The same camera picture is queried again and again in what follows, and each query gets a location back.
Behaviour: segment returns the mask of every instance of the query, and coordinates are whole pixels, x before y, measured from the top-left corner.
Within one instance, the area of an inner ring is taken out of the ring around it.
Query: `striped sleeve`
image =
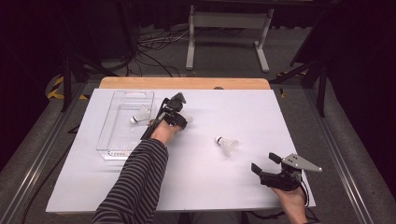
[[[141,141],[96,209],[92,223],[151,223],[167,161],[168,151],[162,142]]]

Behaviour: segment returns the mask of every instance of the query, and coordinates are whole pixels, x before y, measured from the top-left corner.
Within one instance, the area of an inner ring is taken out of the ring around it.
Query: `table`
[[[211,90],[214,87],[228,90]],[[275,194],[260,185],[259,178],[250,171],[250,163],[254,162],[264,171],[277,174],[280,165],[268,159],[268,152],[282,157],[295,153],[274,92],[265,79],[106,77],[92,95],[47,212],[93,212],[106,197],[123,161],[105,161],[95,146],[113,92],[130,89],[155,91],[157,104],[163,97],[182,91],[187,100],[184,109],[194,117],[194,122],[168,146],[169,161],[158,211],[280,206]],[[240,142],[231,158],[216,144],[217,134]],[[312,194],[310,199],[314,206]]]

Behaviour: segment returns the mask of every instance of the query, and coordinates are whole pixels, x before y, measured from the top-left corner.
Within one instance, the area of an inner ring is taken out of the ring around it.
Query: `metal gripper jaw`
[[[303,157],[297,154],[290,154],[288,157],[283,158],[282,163],[287,164],[296,169],[313,171],[313,172],[322,172],[322,168],[316,166],[314,163],[304,159]]]

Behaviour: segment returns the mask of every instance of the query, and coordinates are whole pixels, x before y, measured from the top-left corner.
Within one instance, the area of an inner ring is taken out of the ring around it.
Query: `floor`
[[[199,32],[196,36],[194,68],[191,71],[185,70],[188,46],[186,35],[161,50],[151,49],[146,53],[161,64],[172,66],[167,69],[173,77],[273,79],[279,72],[291,70],[289,63],[309,31],[310,29],[300,28],[270,29],[264,44],[270,66],[267,74],[261,71],[252,47],[259,33],[252,30],[207,29]],[[144,55],[138,55],[136,59],[158,65]],[[123,67],[114,72],[122,76],[169,76],[161,66],[146,65],[139,61],[130,62],[129,71]],[[104,65],[114,63],[118,62],[106,61]],[[81,94],[89,98],[102,77],[95,74],[85,84],[74,82],[73,91],[77,94],[75,98]],[[54,77],[49,83],[47,92],[57,78]],[[311,209],[315,216],[322,223],[396,223],[395,200],[338,104],[331,83],[328,83],[326,89],[325,119],[318,116],[313,106],[316,86],[312,90],[303,90],[298,85],[298,78],[293,78],[288,84],[271,87],[276,93],[298,154],[325,171],[321,174],[308,174],[317,203]],[[280,88],[284,91],[283,95],[280,94]],[[61,113],[63,101],[56,98],[49,100],[46,110],[0,174],[1,223],[90,223],[92,218],[92,214],[59,216],[45,212],[62,169],[63,154],[75,135],[68,132],[80,124],[89,103],[89,99],[77,99],[67,111]],[[28,185],[30,188],[20,189],[20,186],[26,184],[26,181],[23,182],[26,176],[31,177]],[[265,216],[278,211],[256,212]],[[287,223],[285,217],[260,220],[248,215],[248,218],[253,224]]]

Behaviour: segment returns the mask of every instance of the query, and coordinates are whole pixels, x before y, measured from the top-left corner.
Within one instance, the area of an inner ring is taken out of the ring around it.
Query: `white tabletop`
[[[93,212],[117,181],[124,161],[105,161],[96,145],[114,91],[97,89],[49,199],[47,212]],[[155,92],[157,108],[179,90]],[[251,210],[279,207],[278,198],[250,171],[252,162],[278,174],[268,159],[296,153],[273,91],[180,90],[193,123],[169,144],[158,211]],[[239,141],[229,158],[216,136]],[[310,195],[310,206],[315,201]]]

